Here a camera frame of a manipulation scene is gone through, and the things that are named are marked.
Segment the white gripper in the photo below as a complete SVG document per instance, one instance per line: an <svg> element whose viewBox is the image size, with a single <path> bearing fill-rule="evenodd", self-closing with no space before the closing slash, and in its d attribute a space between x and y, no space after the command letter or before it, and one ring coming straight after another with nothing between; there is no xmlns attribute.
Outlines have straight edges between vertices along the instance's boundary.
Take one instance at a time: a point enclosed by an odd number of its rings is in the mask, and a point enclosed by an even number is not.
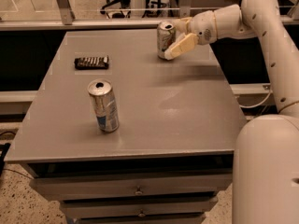
<svg viewBox="0 0 299 224"><path fill-rule="evenodd" d="M216 20L213 11L199 13L192 17L175 19L173 23L180 34L176 41L164 52L167 60L193 50L197 44L211 44L217 40Z"/></svg>

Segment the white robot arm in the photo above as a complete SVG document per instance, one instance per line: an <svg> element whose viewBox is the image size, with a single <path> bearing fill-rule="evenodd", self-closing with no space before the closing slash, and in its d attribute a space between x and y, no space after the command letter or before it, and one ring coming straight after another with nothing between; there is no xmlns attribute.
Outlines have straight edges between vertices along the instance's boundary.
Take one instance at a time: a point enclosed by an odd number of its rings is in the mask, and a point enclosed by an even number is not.
<svg viewBox="0 0 299 224"><path fill-rule="evenodd" d="M299 224L299 50L282 23L278 0L242 0L174 25L179 36L165 51L167 60L222 38L259 40L268 95L278 112L252 119L237 137L232 224Z"/></svg>

